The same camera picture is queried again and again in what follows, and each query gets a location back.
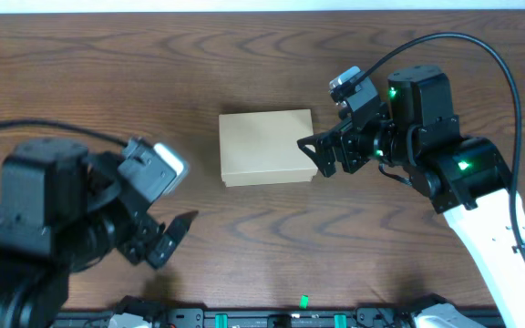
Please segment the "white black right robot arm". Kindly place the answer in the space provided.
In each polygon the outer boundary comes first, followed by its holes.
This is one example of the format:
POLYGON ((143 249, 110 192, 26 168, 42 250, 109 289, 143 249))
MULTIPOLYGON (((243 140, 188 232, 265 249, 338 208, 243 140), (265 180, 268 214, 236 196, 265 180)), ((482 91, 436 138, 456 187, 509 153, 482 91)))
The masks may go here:
POLYGON ((297 145, 325 177, 340 163, 354 173, 369 160, 400 167, 402 181, 429 199, 476 263, 508 327, 525 327, 525 214, 513 170, 487 138, 464 137, 447 76, 416 66, 388 76, 383 102, 352 67, 331 84, 352 89, 340 123, 297 145))

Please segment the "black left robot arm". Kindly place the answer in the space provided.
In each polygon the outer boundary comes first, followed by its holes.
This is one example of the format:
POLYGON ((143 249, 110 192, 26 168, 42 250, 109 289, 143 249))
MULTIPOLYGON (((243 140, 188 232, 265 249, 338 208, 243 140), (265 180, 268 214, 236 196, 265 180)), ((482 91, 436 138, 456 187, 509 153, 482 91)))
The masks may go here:
POLYGON ((0 327, 47 327, 72 274, 113 251, 159 269, 194 213, 160 223, 149 208, 174 191, 188 164, 169 147, 131 139, 120 153, 92 153, 66 138, 19 144, 1 168, 0 327))

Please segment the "brown cardboard box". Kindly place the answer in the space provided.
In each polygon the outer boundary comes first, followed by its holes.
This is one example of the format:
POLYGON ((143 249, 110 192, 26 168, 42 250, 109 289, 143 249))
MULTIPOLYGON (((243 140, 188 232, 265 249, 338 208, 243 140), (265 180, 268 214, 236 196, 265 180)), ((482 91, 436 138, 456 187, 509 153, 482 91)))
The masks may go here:
POLYGON ((228 188, 311 181, 318 168, 297 141, 312 134, 309 109, 220 115, 222 181, 228 188))

